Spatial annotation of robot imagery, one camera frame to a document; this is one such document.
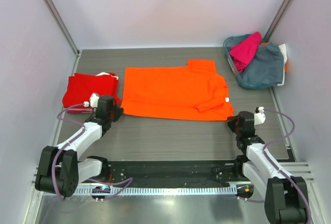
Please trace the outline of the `orange t-shirt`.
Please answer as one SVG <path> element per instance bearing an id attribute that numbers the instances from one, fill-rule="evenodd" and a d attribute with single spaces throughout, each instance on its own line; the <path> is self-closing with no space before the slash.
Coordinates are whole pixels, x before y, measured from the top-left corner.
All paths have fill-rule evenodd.
<path id="1" fill-rule="evenodd" d="M 229 87 L 209 59 L 127 68 L 121 106 L 127 115 L 172 120 L 226 121 L 234 114 Z"/>

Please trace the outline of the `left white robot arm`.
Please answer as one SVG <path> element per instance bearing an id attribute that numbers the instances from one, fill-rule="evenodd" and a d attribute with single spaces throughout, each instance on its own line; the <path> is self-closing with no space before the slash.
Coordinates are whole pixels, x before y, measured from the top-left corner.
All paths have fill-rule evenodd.
<path id="1" fill-rule="evenodd" d="M 79 159 L 106 134 L 124 111 L 113 96 L 96 93 L 82 106 L 90 107 L 93 112 L 85 122 L 75 121 L 80 129 L 57 146 L 46 146 L 39 159 L 35 189 L 55 194 L 62 200 L 72 196 L 84 181 L 95 179 L 102 183 L 109 178 L 110 168 L 106 158 L 88 156 L 83 161 Z"/>

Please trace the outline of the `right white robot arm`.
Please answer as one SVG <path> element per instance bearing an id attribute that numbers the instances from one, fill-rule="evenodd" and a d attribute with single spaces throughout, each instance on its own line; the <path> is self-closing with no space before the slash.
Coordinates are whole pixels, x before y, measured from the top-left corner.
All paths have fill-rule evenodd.
<path id="1" fill-rule="evenodd" d="M 264 197 L 269 223 L 311 223 L 306 181 L 281 166 L 268 150 L 271 144 L 255 133 L 255 126 L 265 122 L 265 111 L 258 107 L 253 113 L 240 111 L 228 117 L 227 126 L 236 135 L 237 147 L 242 152 L 235 159 L 233 174 L 238 180 L 250 180 Z"/>

